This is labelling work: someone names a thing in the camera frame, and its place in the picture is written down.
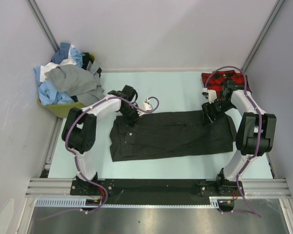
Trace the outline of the dark pinstriped long sleeve shirt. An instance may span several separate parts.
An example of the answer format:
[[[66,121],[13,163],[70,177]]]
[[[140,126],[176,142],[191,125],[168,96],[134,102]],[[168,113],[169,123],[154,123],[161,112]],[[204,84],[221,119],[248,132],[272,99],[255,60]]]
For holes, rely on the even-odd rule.
[[[114,162],[220,154],[233,151],[235,137],[230,116],[204,125],[202,110],[147,114],[133,126],[117,116],[110,153]]]

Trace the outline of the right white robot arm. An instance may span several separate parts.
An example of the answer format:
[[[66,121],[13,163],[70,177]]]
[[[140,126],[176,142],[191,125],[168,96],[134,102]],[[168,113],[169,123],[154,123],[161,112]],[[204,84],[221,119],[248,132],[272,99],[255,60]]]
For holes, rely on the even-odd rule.
[[[215,90],[203,88],[208,101],[202,104],[204,124],[209,125],[225,116],[226,111],[237,109],[242,119],[235,136],[236,152],[216,177],[215,190],[228,196],[242,187],[240,179],[245,170],[258,157],[271,151],[274,141],[276,116],[262,110],[251,93],[234,81],[224,85],[223,97]]]

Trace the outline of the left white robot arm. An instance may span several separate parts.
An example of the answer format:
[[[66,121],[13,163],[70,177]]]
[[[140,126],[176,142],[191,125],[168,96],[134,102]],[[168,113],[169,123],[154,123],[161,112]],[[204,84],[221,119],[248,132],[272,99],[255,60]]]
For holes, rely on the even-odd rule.
[[[126,85],[121,91],[111,91],[103,99],[84,108],[71,108],[62,132],[65,148],[74,156],[77,177],[82,181],[81,189],[88,195],[97,192],[98,182],[93,180],[97,171],[90,151],[96,140],[97,123],[108,115],[119,112],[125,124],[134,125],[139,117],[136,104],[137,91]]]

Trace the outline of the red black plaid folded shirt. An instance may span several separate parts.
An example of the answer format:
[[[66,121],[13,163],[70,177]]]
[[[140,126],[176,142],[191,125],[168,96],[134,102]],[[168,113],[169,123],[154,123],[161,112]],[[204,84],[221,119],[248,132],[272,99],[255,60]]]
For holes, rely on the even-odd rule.
[[[238,86],[242,86],[244,88],[244,77],[241,73],[237,73],[234,70],[228,71],[218,71],[216,72],[207,83],[207,89],[215,90],[217,97],[223,97],[223,86],[227,83],[227,81],[235,81]]]

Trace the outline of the grey shirt in basket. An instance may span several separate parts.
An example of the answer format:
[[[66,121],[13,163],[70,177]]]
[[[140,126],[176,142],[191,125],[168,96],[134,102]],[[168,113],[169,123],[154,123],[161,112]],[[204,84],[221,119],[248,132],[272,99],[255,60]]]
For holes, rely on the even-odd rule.
[[[101,72],[98,63],[89,62],[86,69],[72,64],[61,65],[45,75],[58,92],[65,92],[69,97],[76,97],[84,106],[89,106],[105,98]]]

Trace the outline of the green laundry basket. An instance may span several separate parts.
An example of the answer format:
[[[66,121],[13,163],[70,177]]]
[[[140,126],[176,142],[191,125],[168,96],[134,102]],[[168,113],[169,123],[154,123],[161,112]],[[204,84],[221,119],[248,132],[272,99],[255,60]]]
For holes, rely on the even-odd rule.
[[[57,104],[57,105],[46,105],[43,106],[39,97],[37,99],[37,102],[40,106],[44,107],[45,109],[47,109],[48,111],[50,111],[51,113],[53,113],[56,117],[59,118],[66,118],[68,116],[69,110],[73,107],[76,108],[83,108],[85,107],[83,103],[77,101],[75,102],[75,100],[77,100],[76,97],[73,98],[74,103],[70,103],[70,104]]]

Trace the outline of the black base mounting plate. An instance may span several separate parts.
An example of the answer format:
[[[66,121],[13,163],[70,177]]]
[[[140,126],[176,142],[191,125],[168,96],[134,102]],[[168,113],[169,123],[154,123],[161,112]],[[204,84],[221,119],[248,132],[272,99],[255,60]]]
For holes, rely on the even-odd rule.
[[[70,195],[89,197],[87,206],[104,200],[107,205],[120,206],[191,206],[209,205],[212,196],[233,205],[242,191],[242,184],[205,179],[103,179],[88,183],[75,178]]]

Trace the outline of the black garment in basket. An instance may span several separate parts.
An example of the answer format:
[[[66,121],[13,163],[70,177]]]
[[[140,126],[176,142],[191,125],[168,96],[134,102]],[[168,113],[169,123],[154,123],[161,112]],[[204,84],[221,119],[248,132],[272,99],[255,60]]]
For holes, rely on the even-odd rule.
[[[100,75],[102,73],[99,63],[91,53],[84,52],[82,68],[92,74]]]

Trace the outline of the light blue shirt in basket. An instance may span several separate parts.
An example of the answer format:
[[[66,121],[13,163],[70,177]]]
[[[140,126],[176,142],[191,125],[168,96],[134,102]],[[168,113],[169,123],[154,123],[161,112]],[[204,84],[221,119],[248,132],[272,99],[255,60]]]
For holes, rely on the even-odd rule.
[[[39,99],[43,106],[74,103],[74,100],[66,92],[58,92],[52,82],[40,82],[40,71],[40,66],[34,68],[36,82],[39,86]]]

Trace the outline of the white shirt in basket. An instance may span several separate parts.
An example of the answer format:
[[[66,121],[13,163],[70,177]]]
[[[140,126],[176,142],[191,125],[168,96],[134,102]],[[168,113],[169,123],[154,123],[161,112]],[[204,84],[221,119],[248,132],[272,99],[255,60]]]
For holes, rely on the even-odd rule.
[[[72,49],[75,49],[75,47],[73,45],[70,45],[69,50],[68,50],[68,58],[64,59],[60,64],[55,64],[53,62],[50,62],[50,63],[46,64],[45,66],[41,65],[38,81],[40,83],[45,82],[45,80],[47,79],[45,73],[49,72],[50,70],[56,68],[59,65],[77,65],[77,62],[73,59],[73,57],[71,55]]]

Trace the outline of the blue checked shirt in basket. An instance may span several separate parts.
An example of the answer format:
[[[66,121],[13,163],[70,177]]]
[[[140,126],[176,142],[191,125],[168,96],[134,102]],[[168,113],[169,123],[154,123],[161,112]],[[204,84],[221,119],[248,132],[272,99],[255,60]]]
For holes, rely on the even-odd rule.
[[[59,50],[53,55],[51,61],[55,64],[60,64],[63,60],[68,58],[71,44],[61,42]]]

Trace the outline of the aluminium frame rail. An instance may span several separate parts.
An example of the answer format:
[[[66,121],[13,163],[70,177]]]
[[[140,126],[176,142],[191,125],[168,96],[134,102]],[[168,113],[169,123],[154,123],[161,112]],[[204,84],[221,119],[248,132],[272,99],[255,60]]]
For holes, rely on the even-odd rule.
[[[245,197],[265,199],[290,199],[290,189],[285,179],[243,179]],[[32,178],[27,196],[70,196],[76,191],[76,180],[69,178]]]

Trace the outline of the right aluminium corner post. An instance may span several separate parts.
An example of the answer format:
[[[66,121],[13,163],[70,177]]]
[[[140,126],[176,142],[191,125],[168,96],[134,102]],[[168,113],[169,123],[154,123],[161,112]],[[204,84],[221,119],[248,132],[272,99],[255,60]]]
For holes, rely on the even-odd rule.
[[[247,68],[249,67],[249,65],[251,64],[253,58],[255,57],[258,49],[260,48],[262,42],[264,41],[266,35],[268,34],[271,26],[273,25],[274,21],[276,20],[280,10],[282,9],[284,3],[286,1],[285,0],[277,0],[271,13],[269,14],[266,22],[264,23],[264,26],[262,28],[262,30],[260,31],[251,51],[249,52],[245,62],[242,65],[242,71],[246,71]]]

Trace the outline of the aluminium corner post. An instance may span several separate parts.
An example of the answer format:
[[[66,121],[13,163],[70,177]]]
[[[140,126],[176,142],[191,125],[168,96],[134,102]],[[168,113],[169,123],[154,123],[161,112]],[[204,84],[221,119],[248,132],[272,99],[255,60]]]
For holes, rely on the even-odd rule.
[[[260,31],[251,51],[249,52],[245,62],[242,65],[242,71],[246,71],[247,68],[249,67],[249,65],[251,64],[253,58],[255,57],[258,49],[260,48],[262,42],[264,41],[266,35],[268,34],[271,26],[273,25],[274,21],[276,20],[280,10],[282,9],[284,3],[286,1],[285,0],[277,0],[271,13],[269,14],[266,22],[264,23],[264,26],[262,28],[262,30]]]
[[[28,4],[30,10],[32,11],[37,23],[39,24],[40,28],[42,29],[47,41],[51,45],[54,52],[57,52],[59,50],[59,45],[51,32],[51,29],[43,16],[43,13],[41,9],[39,8],[37,2],[35,0],[26,0],[26,3]]]

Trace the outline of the left aluminium corner post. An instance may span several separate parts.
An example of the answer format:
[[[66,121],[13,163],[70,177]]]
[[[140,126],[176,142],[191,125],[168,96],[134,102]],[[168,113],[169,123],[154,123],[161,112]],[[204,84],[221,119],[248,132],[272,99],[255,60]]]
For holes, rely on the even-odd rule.
[[[51,45],[54,52],[57,52],[59,50],[59,45],[51,32],[51,29],[43,16],[43,13],[41,9],[39,8],[37,2],[35,0],[26,0],[26,3],[28,4],[30,10],[32,11],[37,23],[39,24],[40,28],[42,29],[47,41]]]

